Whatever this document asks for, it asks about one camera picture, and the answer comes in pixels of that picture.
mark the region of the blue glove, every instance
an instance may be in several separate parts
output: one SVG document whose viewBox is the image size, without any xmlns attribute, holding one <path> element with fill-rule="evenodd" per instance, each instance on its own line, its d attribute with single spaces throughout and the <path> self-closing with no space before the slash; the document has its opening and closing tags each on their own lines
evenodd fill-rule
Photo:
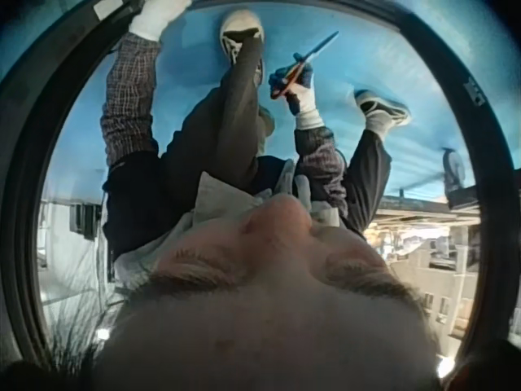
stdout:
<svg viewBox="0 0 521 391">
<path fill-rule="evenodd" d="M 302 56 L 298 53 L 293 55 L 297 62 L 302 61 Z M 274 90 L 283 90 L 286 87 L 287 80 L 284 78 L 294 66 L 280 68 L 269 76 L 270 92 Z M 292 84 L 284 95 L 289 105 L 290 112 L 296 118 L 296 127 L 299 130 L 308 130 L 324 126 L 324 122 L 318 114 L 317 105 L 315 104 L 315 89 L 313 87 L 313 68 L 310 64 L 306 64 L 302 73 Z"/>
</svg>

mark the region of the blue ceiling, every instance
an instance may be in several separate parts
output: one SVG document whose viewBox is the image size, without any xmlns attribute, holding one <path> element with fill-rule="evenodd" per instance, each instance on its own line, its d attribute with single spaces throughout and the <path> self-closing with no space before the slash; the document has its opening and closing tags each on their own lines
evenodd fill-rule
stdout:
<svg viewBox="0 0 521 391">
<path fill-rule="evenodd" d="M 521 166 L 521 54 L 495 16 L 481 2 L 472 0 L 400 3 L 433 27 L 470 69 L 501 123 L 514 166 Z M 238 7 L 188 12 L 164 34 L 153 107 L 153 132 L 162 150 L 172 132 L 180 129 L 183 118 L 226 71 L 228 64 L 217 34 L 222 18 Z M 246 7 L 257 13 L 265 27 L 267 72 L 289 64 L 294 51 L 306 52 L 330 33 L 340 31 L 339 38 L 313 66 L 318 109 L 334 130 L 338 146 L 347 158 L 364 126 L 363 116 L 353 102 L 354 90 L 369 88 L 409 106 L 414 120 L 393 130 L 386 139 L 386 148 L 393 157 L 386 194 L 397 195 L 405 187 L 409 189 L 405 195 L 410 198 L 442 197 L 440 180 L 419 187 L 414 184 L 442 171 L 444 147 L 463 156 L 466 185 L 473 184 L 466 148 L 449 105 L 426 65 L 398 32 L 322 8 L 274 2 L 249 2 Z M 9 52 L 6 47 L 5 42 L 0 45 L 0 53 Z M 11 54 L 10 58 L 16 55 L 12 49 Z M 92 200 L 100 197 L 105 160 L 99 118 L 105 78 L 112 62 L 109 55 L 100 64 L 65 122 L 51 162 L 46 188 L 49 196 Z M 3 60 L 2 68 L 8 66 Z M 294 120 L 285 104 L 270 100 L 267 86 L 260 88 L 259 96 L 276 120 L 266 152 L 279 157 L 296 156 Z"/>
</svg>

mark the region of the sneaker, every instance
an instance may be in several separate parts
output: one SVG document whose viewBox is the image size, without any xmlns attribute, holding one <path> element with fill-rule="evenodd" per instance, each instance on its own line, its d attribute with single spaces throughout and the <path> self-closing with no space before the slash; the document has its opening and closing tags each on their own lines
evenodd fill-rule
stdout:
<svg viewBox="0 0 521 391">
<path fill-rule="evenodd" d="M 237 63 L 237 56 L 243 47 L 243 40 L 247 37 L 259 38 L 264 43 L 264 29 L 261 21 L 251 11 L 239 10 L 232 12 L 221 26 L 220 41 L 222 50 L 230 59 L 232 65 Z M 264 61 L 257 65 L 254 82 L 256 86 L 264 80 Z"/>
<path fill-rule="evenodd" d="M 374 92 L 362 91 L 357 94 L 355 100 L 366 118 L 385 113 L 391 117 L 393 126 L 407 125 L 412 120 L 410 111 L 405 105 L 379 97 Z"/>
</svg>

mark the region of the person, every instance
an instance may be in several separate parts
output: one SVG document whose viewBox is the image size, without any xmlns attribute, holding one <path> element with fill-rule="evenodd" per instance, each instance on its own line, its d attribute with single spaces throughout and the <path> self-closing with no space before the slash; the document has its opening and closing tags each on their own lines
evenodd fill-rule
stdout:
<svg viewBox="0 0 521 391">
<path fill-rule="evenodd" d="M 285 95 L 298 162 L 260 156 L 274 131 L 257 101 L 265 32 L 239 10 L 220 34 L 230 70 L 159 157 L 155 59 L 163 30 L 189 5 L 145 2 L 107 77 L 104 233 L 129 296 L 68 386 L 435 389 L 436 343 L 421 307 L 362 236 L 389 175 L 383 140 L 408 110 L 359 94 L 366 130 L 347 167 L 306 65 Z M 272 89 L 286 71 L 270 76 Z"/>
</svg>

